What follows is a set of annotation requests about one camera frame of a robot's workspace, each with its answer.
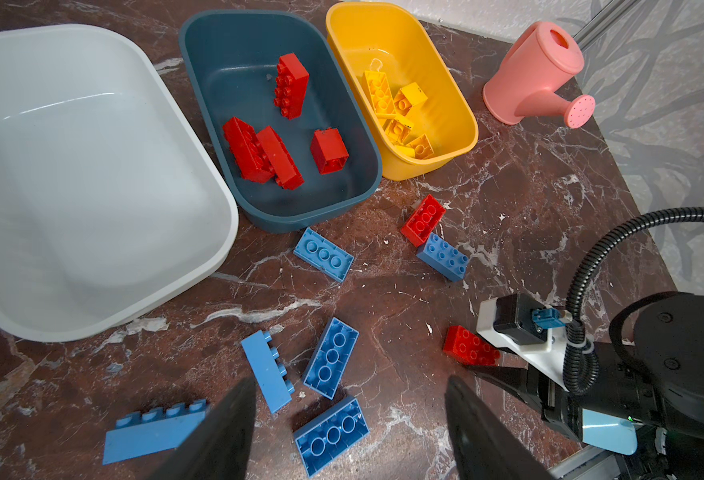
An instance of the brown marble surface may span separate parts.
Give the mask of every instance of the brown marble surface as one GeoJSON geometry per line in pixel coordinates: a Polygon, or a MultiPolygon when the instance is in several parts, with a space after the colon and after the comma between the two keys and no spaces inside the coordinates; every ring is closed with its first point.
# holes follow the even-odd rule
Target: brown marble surface
{"type": "MultiPolygon", "coordinates": [[[[0,30],[77,22],[124,34],[155,62],[213,155],[180,59],[184,20],[212,8],[271,8],[325,32],[331,3],[16,0],[0,3],[0,30]]],[[[105,431],[137,408],[201,397],[216,403],[250,374],[239,341],[259,329],[272,332],[297,391],[274,416],[259,394],[249,478],[306,478],[291,433],[345,395],[359,399],[371,434],[318,478],[456,478],[443,407],[452,373],[474,383],[545,466],[579,448],[445,357],[443,337],[452,324],[471,328],[480,302],[492,296],[525,291],[561,302],[584,252],[637,207],[594,120],[580,130],[536,118],[507,127],[485,109],[481,87],[509,44],[425,27],[475,111],[477,147],[426,176],[383,180],[368,201],[316,226],[356,256],[340,285],[292,254],[299,233],[266,234],[241,216],[218,272],[150,312],[150,320],[68,343],[0,331],[0,478],[144,478],[168,453],[102,466],[105,431]],[[399,232],[427,194],[448,208],[438,233],[470,256],[463,282],[449,283],[418,260],[399,232]],[[332,316],[360,331],[333,402],[300,382],[332,316]]],[[[574,98],[577,86],[563,93],[574,98]]],[[[605,338],[622,305],[671,288],[654,243],[641,235],[602,268],[587,297],[589,329],[605,338]]],[[[507,354],[503,362],[521,364],[507,354]]]]}

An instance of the screw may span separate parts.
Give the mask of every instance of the screw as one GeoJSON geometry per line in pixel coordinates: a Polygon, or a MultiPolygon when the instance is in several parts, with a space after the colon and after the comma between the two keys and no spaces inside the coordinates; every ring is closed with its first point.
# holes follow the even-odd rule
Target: screw
{"type": "Polygon", "coordinates": [[[664,360],[664,366],[670,370],[677,370],[680,368],[680,362],[675,359],[666,359],[664,360]]]}

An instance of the red building block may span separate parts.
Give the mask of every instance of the red building block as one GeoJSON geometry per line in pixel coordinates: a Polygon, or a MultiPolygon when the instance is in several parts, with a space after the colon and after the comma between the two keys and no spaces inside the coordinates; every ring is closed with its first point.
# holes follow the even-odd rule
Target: red building block
{"type": "Polygon", "coordinates": [[[274,177],[274,169],[264,156],[256,130],[237,117],[232,117],[224,124],[224,138],[234,155],[234,161],[240,167],[240,175],[246,180],[263,184],[274,177]]]}
{"type": "Polygon", "coordinates": [[[304,178],[301,177],[294,159],[290,157],[283,141],[272,127],[266,127],[257,133],[256,139],[261,144],[267,160],[272,164],[272,168],[278,176],[275,178],[278,185],[288,190],[299,188],[304,183],[304,178]]]}
{"type": "Polygon", "coordinates": [[[435,197],[427,195],[400,231],[413,245],[421,246],[430,237],[445,212],[446,209],[435,197]]]}
{"type": "Polygon", "coordinates": [[[316,130],[309,147],[314,162],[318,165],[320,175],[338,172],[344,168],[347,158],[347,148],[335,128],[316,130]]]}
{"type": "Polygon", "coordinates": [[[275,81],[278,87],[274,90],[274,106],[280,108],[280,113],[288,120],[300,116],[309,73],[296,58],[296,54],[289,53],[280,57],[278,78],[275,81]]]}
{"type": "Polygon", "coordinates": [[[448,329],[443,351],[464,365],[498,366],[501,358],[494,346],[459,325],[448,329]]]}

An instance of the blue connector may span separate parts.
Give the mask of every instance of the blue connector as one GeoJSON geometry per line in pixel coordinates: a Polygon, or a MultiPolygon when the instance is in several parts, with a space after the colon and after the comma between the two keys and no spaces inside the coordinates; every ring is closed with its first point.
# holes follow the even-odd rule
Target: blue connector
{"type": "Polygon", "coordinates": [[[557,308],[542,308],[540,310],[534,310],[531,314],[531,318],[535,324],[544,330],[554,329],[559,326],[566,326],[566,324],[560,320],[560,312],[558,312],[557,308]]]}
{"type": "Polygon", "coordinates": [[[187,408],[177,403],[165,410],[153,408],[142,415],[134,412],[120,418],[104,440],[103,465],[162,452],[184,443],[208,413],[208,402],[195,400],[187,408]]]}
{"type": "Polygon", "coordinates": [[[334,317],[323,330],[301,381],[319,394],[334,399],[341,376],[360,333],[334,317]]]}
{"type": "Polygon", "coordinates": [[[294,433],[301,461],[310,477],[366,437],[370,430],[360,404],[348,396],[294,433]]]}
{"type": "Polygon", "coordinates": [[[416,256],[452,282],[458,282],[464,278],[466,264],[470,262],[466,255],[436,234],[431,234],[426,239],[426,243],[416,250],[416,256]]]}
{"type": "Polygon", "coordinates": [[[261,393],[267,400],[269,411],[275,413],[290,402],[294,386],[290,380],[284,378],[287,373],[283,364],[275,361],[278,358],[278,349],[269,347],[268,342],[271,340],[269,333],[260,330],[240,341],[240,344],[245,350],[245,356],[251,364],[261,393]]]}
{"type": "Polygon", "coordinates": [[[294,254],[339,283],[347,278],[354,260],[354,256],[333,245],[309,227],[294,248],[294,254]]]}

